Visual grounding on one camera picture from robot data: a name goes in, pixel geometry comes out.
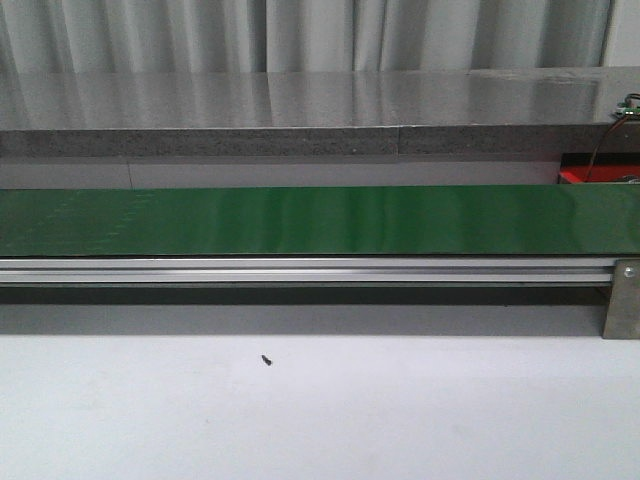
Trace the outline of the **green conveyor belt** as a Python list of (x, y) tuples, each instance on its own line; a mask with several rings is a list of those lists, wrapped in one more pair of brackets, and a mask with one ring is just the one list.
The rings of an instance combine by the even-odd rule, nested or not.
[(5, 190), (5, 257), (635, 255), (630, 185)]

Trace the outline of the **grey stone counter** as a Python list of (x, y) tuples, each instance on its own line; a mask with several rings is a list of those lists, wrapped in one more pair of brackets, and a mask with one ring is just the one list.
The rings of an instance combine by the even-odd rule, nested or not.
[(635, 152), (635, 67), (31, 73), (1, 79), (5, 157)]

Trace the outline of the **red plastic tray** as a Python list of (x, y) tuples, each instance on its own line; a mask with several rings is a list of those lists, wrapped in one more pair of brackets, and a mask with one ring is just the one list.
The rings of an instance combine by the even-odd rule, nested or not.
[(590, 155), (569, 153), (562, 156), (558, 182), (576, 184), (635, 183), (639, 181), (638, 153), (602, 153), (589, 168)]

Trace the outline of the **small green circuit board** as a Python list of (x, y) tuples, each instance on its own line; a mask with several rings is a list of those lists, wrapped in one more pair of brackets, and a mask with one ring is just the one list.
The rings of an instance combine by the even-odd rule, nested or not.
[(632, 120), (638, 120), (640, 118), (639, 103), (634, 100), (619, 102), (612, 110), (611, 116), (613, 118), (630, 118)]

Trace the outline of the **grey curtain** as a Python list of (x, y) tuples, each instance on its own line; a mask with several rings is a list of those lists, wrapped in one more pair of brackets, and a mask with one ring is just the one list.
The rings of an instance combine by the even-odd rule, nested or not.
[(5, 1), (1, 69), (350, 72), (591, 67), (609, 1)]

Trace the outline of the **aluminium conveyor side rail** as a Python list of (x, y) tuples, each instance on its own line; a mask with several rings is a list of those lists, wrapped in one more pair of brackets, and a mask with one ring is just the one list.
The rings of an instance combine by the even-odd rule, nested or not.
[(1, 282), (607, 284), (616, 263), (607, 257), (3, 259)]

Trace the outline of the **steel conveyor support bracket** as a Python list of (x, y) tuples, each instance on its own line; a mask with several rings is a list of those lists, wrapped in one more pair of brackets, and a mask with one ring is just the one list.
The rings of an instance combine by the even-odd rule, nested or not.
[(602, 337), (610, 340), (639, 339), (639, 260), (616, 263)]

